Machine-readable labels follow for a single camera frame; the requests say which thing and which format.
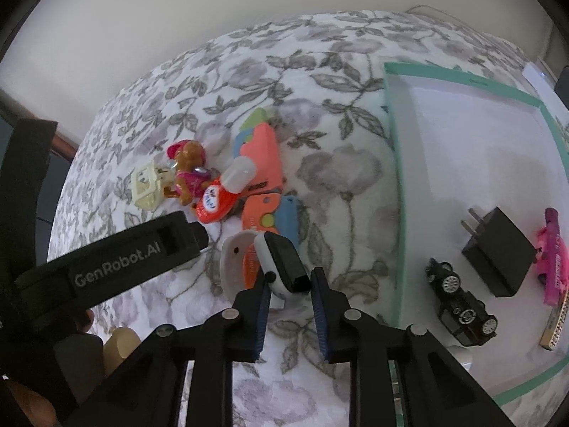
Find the black toy car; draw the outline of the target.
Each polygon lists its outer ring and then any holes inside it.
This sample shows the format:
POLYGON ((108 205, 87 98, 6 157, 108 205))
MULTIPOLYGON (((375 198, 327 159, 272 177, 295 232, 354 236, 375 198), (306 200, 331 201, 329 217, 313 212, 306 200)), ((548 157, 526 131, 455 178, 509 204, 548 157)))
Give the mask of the black toy car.
POLYGON ((481 300, 462 288, 460 276, 449 262, 431 258, 425 274, 437 299, 437 317, 462 346, 482 346, 497 335, 497 317, 487 312, 481 300))

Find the patterned gold black strip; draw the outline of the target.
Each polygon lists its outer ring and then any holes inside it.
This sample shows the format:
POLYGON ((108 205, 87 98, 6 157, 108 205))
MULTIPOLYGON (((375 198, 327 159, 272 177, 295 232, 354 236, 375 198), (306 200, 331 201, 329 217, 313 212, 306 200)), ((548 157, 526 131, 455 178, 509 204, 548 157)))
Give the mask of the patterned gold black strip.
POLYGON ((557 307, 552 309, 546 328, 542 333, 539 345, 553 351, 560 341, 564 323, 568 313, 568 291, 562 293, 557 307))

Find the black power adapter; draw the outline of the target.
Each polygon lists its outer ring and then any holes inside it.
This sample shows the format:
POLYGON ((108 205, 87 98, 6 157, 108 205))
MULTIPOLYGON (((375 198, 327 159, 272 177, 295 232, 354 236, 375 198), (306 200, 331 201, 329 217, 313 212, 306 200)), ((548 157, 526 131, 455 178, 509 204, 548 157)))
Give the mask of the black power adapter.
POLYGON ((463 256, 495 297, 515 296, 535 262, 536 249, 500 207, 484 216, 474 207, 468 213, 477 226, 461 222, 470 234, 463 256))

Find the magenta lip balm package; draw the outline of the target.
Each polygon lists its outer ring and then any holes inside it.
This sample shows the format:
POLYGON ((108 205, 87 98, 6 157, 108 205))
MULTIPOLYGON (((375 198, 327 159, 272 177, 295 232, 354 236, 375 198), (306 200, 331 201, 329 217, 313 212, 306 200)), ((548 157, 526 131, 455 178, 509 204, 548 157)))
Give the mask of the magenta lip balm package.
POLYGON ((558 212, 553 207, 545 209, 546 244, 543 260, 546 262, 545 304, 557 306, 561 294, 566 290, 566 249, 561 237, 558 212))

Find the orange blue carrot knife toy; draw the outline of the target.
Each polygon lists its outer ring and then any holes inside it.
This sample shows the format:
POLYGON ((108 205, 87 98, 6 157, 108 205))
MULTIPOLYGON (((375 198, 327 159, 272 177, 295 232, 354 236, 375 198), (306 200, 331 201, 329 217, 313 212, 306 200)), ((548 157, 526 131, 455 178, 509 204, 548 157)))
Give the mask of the orange blue carrot knife toy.
POLYGON ((247 198, 242 210, 243 230, 271 231, 299 247, 297 197, 266 193, 247 198))

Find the cream plastic toy chair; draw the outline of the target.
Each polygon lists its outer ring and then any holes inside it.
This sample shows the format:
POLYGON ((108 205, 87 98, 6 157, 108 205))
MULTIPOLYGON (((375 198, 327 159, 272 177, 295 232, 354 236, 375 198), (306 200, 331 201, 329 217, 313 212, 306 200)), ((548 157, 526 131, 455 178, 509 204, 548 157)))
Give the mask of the cream plastic toy chair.
POLYGON ((135 169, 131 176, 133 204, 146 211, 155 211, 164 201, 163 188, 174 181, 174 172, 167 167, 148 163, 135 169))

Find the brown puppy toy figure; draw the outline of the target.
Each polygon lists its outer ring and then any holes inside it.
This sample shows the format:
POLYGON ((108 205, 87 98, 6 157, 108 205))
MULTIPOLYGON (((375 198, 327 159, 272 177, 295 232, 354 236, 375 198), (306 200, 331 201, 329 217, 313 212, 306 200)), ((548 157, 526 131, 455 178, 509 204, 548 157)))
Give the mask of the brown puppy toy figure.
POLYGON ((206 168, 204 147, 194 140, 181 140, 169 146, 167 156, 175 161, 175 180, 163 188, 163 196, 177 199, 182 205, 192 204, 203 197, 212 183, 211 172, 206 168))

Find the red white glue bottle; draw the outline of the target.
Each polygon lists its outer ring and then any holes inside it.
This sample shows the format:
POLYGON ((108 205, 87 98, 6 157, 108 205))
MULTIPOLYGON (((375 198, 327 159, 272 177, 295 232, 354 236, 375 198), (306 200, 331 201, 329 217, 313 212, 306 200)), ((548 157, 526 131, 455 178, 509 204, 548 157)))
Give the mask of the red white glue bottle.
POLYGON ((211 224, 225 218, 256 177, 256 172, 256 164, 251 158, 236 157, 226 171, 204 190, 196 208, 198 220, 202 224, 211 224))

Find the teal framed white tray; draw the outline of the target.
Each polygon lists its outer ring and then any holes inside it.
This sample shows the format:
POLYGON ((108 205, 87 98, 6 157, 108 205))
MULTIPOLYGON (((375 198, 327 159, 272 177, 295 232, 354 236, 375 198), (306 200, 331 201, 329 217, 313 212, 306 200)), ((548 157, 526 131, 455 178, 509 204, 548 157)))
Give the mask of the teal framed white tray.
POLYGON ((568 224, 568 152, 536 97, 460 70, 388 63, 385 97, 400 188, 400 240, 393 320, 423 324, 444 345, 424 268, 449 262, 464 289, 497 317, 497 334, 472 351, 470 372, 502 406, 559 401, 568 392, 568 342, 539 344, 551 313, 529 270, 497 297, 463 255, 475 218, 497 208, 528 239, 553 207, 568 224))

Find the long orange carrot knife toy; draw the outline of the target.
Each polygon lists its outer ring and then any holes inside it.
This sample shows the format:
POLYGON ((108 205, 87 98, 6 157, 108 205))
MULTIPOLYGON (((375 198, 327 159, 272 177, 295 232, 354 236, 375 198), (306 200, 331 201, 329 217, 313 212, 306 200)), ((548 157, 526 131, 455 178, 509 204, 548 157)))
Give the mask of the long orange carrot knife toy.
POLYGON ((233 141, 233 157, 246 156, 256 164, 256 177, 243 191, 243 197, 283 191, 283 164, 274 128, 268 113, 256 108, 239 128, 233 141))

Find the white router box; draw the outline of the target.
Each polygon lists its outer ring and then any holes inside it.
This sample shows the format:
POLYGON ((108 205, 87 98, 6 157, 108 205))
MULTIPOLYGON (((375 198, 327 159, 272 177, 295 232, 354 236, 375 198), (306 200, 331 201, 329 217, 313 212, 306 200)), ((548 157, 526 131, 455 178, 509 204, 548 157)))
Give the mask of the white router box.
POLYGON ((526 63, 523 76, 540 97, 554 93, 554 82, 533 62, 526 63))

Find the floral grey white blanket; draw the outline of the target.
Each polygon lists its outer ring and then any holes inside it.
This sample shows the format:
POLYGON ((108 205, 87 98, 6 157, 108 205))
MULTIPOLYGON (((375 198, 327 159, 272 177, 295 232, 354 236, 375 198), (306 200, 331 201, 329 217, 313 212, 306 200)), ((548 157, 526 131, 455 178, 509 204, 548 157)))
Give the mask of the floral grey white blanket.
MULTIPOLYGON (((283 159, 283 195, 297 198, 303 260, 324 266, 332 287, 388 324, 401 305, 389 62, 470 72, 537 95, 518 46, 432 17, 334 12, 229 33, 159 65, 100 109, 65 181, 48 258, 181 208, 176 199, 143 205, 131 193, 133 172, 166 167, 171 144, 199 142, 214 179, 233 160, 237 135, 266 122, 283 159)), ((199 259, 96 306, 92 333, 105 341, 128 327, 144 338, 228 306, 220 253, 240 230, 240 212, 209 225, 199 259)), ((272 318, 265 359, 233 366, 235 426, 346 425, 349 366, 324 363, 311 308, 272 318)))

